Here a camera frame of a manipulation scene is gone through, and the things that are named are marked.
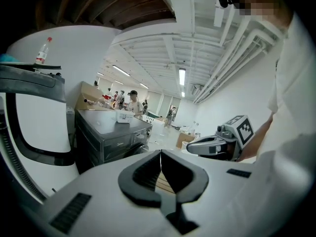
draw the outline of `plastic bottle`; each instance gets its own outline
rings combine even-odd
[[[51,41],[52,41],[52,38],[48,37],[47,41],[44,43],[44,45],[41,46],[41,48],[39,50],[39,53],[38,53],[38,55],[36,57],[35,63],[37,63],[37,64],[44,64],[45,59],[47,57],[47,53],[48,53],[48,46],[49,46],[49,43]]]

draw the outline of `white floor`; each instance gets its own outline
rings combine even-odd
[[[166,149],[180,152],[181,149],[176,147],[179,134],[173,127],[165,127],[162,134],[153,133],[148,142],[149,151]]]

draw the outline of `black cap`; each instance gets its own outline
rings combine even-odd
[[[137,91],[136,90],[132,90],[130,93],[127,94],[128,96],[130,95],[137,95]]]

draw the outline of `white ceiling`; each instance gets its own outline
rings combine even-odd
[[[128,34],[126,39],[121,34],[119,42],[116,38],[104,57],[100,68],[103,78],[135,87],[140,87],[141,82],[151,91],[175,97],[180,97],[184,91],[186,99],[194,99],[193,85],[206,84],[229,45],[216,43],[220,42],[230,8],[225,9],[222,27],[217,28],[213,26],[216,0],[171,2],[177,20],[172,24],[176,27],[172,26],[171,30],[171,23],[161,24],[160,28],[153,24],[150,31],[149,27],[141,28],[143,31],[131,30],[130,33],[137,31],[137,35]],[[225,41],[234,37],[241,19],[236,11]],[[125,76],[112,65],[131,76]],[[179,85],[179,68],[186,69],[184,86]]]

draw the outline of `white washing machine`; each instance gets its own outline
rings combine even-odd
[[[12,180],[42,203],[79,176],[61,76],[0,64],[0,152]]]

